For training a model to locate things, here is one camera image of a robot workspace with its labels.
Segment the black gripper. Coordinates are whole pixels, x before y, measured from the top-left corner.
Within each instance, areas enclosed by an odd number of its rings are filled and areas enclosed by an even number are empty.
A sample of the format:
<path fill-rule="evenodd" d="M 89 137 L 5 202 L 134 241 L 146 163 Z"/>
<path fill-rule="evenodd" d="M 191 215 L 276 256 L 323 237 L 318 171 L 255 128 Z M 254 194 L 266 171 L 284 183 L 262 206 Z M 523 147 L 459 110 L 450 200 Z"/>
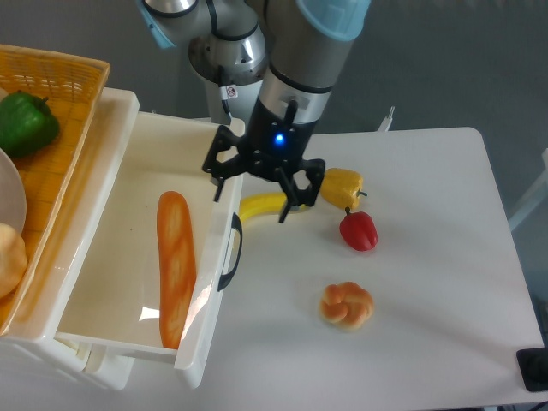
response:
<path fill-rule="evenodd" d="M 243 136 L 235 135 L 225 125 L 217 128 L 202 166 L 216 186 L 214 201 L 219 201 L 226 180 L 248 173 L 280 185 L 286 201 L 279 223 L 284 223 L 295 207 L 315 204 L 325 161 L 303 158 L 315 124 L 298 123 L 298 109 L 296 99 L 291 98 L 282 115 L 277 116 L 259 101 Z"/>

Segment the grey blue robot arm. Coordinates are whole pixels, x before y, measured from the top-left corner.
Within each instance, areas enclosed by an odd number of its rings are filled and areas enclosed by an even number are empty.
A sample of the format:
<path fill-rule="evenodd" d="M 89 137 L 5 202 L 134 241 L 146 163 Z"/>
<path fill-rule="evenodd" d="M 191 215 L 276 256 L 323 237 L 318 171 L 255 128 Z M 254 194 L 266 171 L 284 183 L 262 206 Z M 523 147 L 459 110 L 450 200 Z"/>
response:
<path fill-rule="evenodd" d="M 367 1 L 140 1 L 159 47 L 188 45 L 218 130 L 203 169 L 223 186 L 248 173 L 277 182 L 281 215 L 312 206 L 321 159 L 304 159 Z"/>

